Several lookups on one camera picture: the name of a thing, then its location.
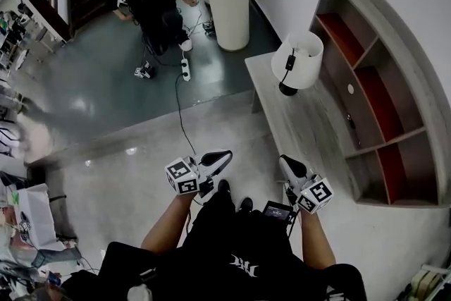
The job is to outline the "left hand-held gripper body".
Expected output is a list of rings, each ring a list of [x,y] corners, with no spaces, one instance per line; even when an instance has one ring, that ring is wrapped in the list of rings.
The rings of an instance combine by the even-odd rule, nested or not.
[[[198,193],[203,198],[214,188],[212,177],[203,173],[190,156],[179,157],[164,169],[168,182],[177,195]]]

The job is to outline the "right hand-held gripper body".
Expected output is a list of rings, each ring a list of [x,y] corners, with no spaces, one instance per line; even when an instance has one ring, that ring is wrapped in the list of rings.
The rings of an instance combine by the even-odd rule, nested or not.
[[[303,185],[287,185],[287,197],[292,206],[315,214],[333,198],[333,189],[327,178],[315,176]]]

